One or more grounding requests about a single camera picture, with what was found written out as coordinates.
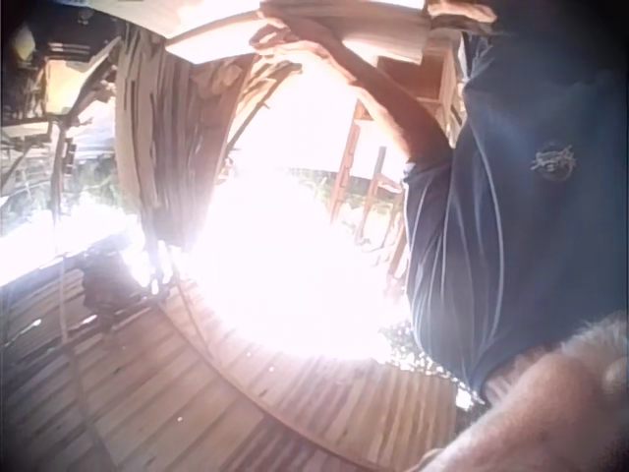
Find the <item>hand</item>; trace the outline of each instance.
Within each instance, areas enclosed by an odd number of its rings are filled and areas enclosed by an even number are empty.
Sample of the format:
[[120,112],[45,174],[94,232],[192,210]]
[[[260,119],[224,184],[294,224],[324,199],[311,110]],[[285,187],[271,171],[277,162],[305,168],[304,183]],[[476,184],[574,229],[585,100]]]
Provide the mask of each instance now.
[[289,17],[267,4],[260,6],[258,14],[268,25],[252,37],[250,45],[269,61],[324,61],[328,49],[340,44],[327,28],[312,20]]
[[491,7],[474,0],[430,0],[428,10],[432,17],[459,15],[479,23],[493,23],[497,18]]

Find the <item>forearm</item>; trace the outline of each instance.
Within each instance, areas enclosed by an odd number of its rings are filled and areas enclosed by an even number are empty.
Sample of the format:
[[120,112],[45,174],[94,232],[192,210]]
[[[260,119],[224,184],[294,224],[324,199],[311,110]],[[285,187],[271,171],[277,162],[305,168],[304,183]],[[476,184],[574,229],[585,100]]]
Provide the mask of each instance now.
[[449,155],[450,145],[434,117],[388,76],[341,43],[326,45],[324,62],[356,92],[410,162],[429,167]]

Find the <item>lens flare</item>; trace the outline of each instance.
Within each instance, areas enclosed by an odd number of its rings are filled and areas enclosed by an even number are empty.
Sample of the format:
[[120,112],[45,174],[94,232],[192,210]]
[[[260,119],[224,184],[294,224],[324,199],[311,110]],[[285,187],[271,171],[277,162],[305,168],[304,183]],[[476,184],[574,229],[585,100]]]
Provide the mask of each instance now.
[[287,174],[242,175],[217,189],[188,271],[241,335],[298,355],[386,357],[381,277],[330,227],[312,189]]

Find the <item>wooden structure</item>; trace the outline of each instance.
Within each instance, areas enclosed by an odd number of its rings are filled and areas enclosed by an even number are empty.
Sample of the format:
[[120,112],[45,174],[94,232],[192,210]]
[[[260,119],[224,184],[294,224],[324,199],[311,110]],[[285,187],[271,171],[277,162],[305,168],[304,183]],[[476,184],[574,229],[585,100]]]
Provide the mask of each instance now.
[[[462,126],[462,117],[465,114],[457,78],[454,55],[456,45],[457,42],[447,36],[433,37],[428,40],[422,64],[420,65],[387,57],[378,57],[375,62],[378,69],[408,91],[434,116],[453,146]],[[352,125],[330,199],[329,214],[332,222],[338,217],[339,210],[347,196],[347,186],[360,134],[363,130],[372,131],[375,126],[377,125],[367,109],[360,101],[357,101],[354,116],[352,117]],[[385,150],[386,147],[381,147],[378,152],[378,159],[375,163],[363,208],[363,216],[355,235],[357,240],[363,237],[363,231],[378,189],[385,187],[396,194],[402,194],[403,192],[399,182],[393,182],[382,174],[383,160],[386,155]],[[389,261],[387,271],[389,284],[399,285],[397,282],[404,278],[405,270],[403,270],[401,277],[399,271],[400,265],[404,261],[405,248],[405,230],[404,226],[400,225],[396,236],[395,249]]]
[[448,381],[258,345],[191,283],[119,311],[107,334],[82,279],[73,268],[3,310],[20,470],[393,471],[452,438]]

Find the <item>wooden floor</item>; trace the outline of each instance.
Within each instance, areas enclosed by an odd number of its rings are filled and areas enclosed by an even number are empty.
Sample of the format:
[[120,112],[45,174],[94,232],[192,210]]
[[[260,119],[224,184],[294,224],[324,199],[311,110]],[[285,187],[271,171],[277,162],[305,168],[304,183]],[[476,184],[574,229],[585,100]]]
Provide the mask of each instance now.
[[[11,312],[13,334],[41,324],[4,350],[5,366],[59,332],[60,294],[70,320],[90,315],[80,277],[61,286]],[[239,338],[187,293],[208,350],[174,295],[36,373],[7,370],[3,437],[21,451],[20,470],[403,470],[450,440],[451,384],[372,362],[290,358]]]

